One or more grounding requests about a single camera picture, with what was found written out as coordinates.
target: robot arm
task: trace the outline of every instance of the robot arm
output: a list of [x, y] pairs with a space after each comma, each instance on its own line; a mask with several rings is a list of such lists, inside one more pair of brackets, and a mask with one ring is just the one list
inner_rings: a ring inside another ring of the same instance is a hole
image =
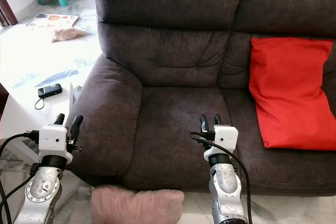
[[[236, 148], [238, 131], [222, 124], [221, 117], [215, 115], [216, 125], [209, 131], [205, 115], [201, 115], [200, 138], [217, 144], [230, 152]], [[203, 144], [205, 160], [210, 164], [211, 179], [209, 189], [214, 198], [212, 215], [215, 224], [248, 224], [240, 202], [241, 182], [235, 173], [230, 156], [220, 149]]]
[[54, 207], [62, 192], [63, 171], [72, 161], [71, 152], [81, 151], [75, 143], [83, 117], [75, 118], [70, 139], [67, 138], [67, 129], [62, 126], [63, 120], [64, 115], [60, 114], [54, 124], [35, 131], [41, 164], [26, 186], [24, 204], [14, 224], [53, 223]]

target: pink pillow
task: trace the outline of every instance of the pink pillow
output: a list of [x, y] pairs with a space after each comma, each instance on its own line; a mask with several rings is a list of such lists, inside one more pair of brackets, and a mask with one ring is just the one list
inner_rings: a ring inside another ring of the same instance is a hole
[[175, 224], [182, 215], [183, 199], [178, 190], [135, 193], [106, 185], [93, 190], [91, 213], [96, 224]]

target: sofa armrest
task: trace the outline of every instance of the sofa armrest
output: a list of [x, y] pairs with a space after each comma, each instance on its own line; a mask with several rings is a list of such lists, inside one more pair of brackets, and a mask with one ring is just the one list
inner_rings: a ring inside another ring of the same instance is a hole
[[83, 115], [68, 169], [74, 173], [118, 176], [129, 167], [141, 104], [142, 83], [127, 68], [100, 56], [70, 111], [68, 129]]
[[327, 96], [331, 112], [336, 117], [336, 71], [323, 76], [322, 90]]

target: sofa backrest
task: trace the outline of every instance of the sofa backrest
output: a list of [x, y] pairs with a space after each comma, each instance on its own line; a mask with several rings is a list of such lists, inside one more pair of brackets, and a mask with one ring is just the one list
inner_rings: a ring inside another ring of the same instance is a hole
[[336, 0], [239, 0], [218, 75], [219, 87], [248, 88], [252, 37], [333, 39], [323, 74], [335, 72]]
[[96, 0], [103, 54], [145, 86], [217, 81], [238, 0]]

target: doorframe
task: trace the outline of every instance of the doorframe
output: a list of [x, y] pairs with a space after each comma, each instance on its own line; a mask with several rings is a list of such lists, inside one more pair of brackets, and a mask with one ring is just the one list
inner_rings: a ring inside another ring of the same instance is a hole
[[18, 23], [7, 0], [0, 0], [0, 22], [3, 26], [14, 26]]

